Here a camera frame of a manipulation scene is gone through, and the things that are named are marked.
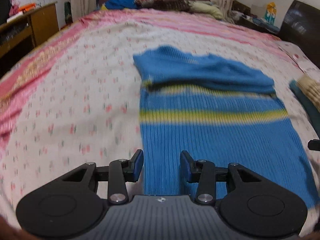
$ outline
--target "bed sheet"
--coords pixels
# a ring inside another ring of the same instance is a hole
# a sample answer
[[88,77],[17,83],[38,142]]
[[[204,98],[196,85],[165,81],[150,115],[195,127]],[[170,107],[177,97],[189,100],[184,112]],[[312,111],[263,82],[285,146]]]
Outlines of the bed sheet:
[[[42,59],[39,73],[27,79],[33,88],[21,95],[26,104],[16,107],[22,112],[8,128],[8,143],[2,143],[0,207],[12,225],[18,226],[18,201],[30,191],[87,161],[108,165],[142,148],[141,79],[132,55],[159,45],[238,60],[272,77],[306,152],[316,155],[307,149],[316,133],[288,86],[302,71],[279,49],[274,36],[187,13],[143,9],[95,12],[60,38],[44,48],[54,56]],[[41,56],[34,57],[32,62]],[[6,98],[6,111],[12,112],[19,92]],[[139,183],[128,185],[128,190],[142,193]],[[98,195],[106,198],[107,183],[99,185]],[[317,214],[317,208],[309,210],[302,234],[311,230]]]

